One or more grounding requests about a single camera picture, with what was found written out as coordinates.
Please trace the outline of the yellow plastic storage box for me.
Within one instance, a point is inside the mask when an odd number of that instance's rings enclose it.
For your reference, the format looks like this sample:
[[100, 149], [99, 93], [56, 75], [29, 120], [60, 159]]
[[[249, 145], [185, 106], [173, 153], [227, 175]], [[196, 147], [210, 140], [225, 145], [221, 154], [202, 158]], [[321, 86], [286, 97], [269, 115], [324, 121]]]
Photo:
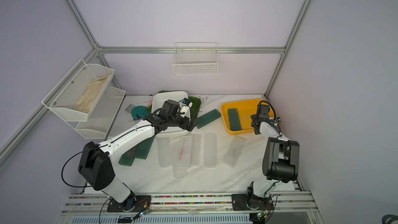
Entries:
[[[251, 115], [257, 112], [257, 107], [262, 99], [251, 99], [251, 100], [241, 100], [235, 102], [224, 103], [221, 106], [221, 115], [224, 122], [225, 129], [229, 135], [241, 135], [254, 133], [254, 129], [251, 126]], [[241, 130], [233, 131], [230, 126], [229, 109], [237, 109], [237, 115], [239, 117], [239, 122]]]

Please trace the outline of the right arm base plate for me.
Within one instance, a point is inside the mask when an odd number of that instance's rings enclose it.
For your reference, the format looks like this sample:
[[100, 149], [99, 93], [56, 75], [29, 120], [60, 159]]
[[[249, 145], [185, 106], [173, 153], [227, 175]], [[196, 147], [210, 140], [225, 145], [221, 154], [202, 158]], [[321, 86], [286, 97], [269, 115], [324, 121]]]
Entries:
[[234, 211], [262, 211], [274, 210], [272, 198], [262, 198], [253, 195], [251, 197], [245, 194], [232, 194], [232, 207]]

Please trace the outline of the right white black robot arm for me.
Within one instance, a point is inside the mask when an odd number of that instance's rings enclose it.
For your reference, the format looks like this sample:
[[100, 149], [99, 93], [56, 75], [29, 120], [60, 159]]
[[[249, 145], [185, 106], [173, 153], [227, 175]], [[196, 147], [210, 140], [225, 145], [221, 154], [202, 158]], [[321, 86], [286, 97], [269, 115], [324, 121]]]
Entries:
[[261, 186], [253, 181], [247, 188], [247, 197], [268, 198], [278, 186], [298, 178], [300, 145], [283, 135], [279, 127], [280, 118], [270, 102], [261, 100], [251, 120], [255, 134], [266, 138], [262, 162], [266, 183]]

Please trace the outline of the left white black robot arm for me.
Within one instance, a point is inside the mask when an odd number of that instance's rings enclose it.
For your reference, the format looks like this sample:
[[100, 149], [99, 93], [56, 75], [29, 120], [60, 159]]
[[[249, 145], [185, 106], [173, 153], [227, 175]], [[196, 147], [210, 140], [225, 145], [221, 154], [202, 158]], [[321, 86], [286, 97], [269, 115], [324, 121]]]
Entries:
[[113, 164], [131, 148], [169, 127], [192, 131], [196, 123], [187, 116], [192, 105], [188, 98], [179, 102], [167, 100], [123, 133], [99, 144], [86, 144], [81, 153], [79, 174], [94, 190], [106, 193], [117, 203], [133, 206], [135, 193], [116, 176]]

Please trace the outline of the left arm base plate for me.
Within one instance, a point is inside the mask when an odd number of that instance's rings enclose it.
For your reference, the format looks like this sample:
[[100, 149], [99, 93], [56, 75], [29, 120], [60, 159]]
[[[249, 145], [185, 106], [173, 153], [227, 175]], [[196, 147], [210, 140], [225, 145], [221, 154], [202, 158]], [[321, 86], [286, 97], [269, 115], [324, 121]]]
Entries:
[[150, 207], [152, 197], [150, 195], [136, 195], [134, 198], [127, 199], [123, 203], [117, 202], [113, 198], [109, 198], [110, 202], [107, 212], [142, 212]]

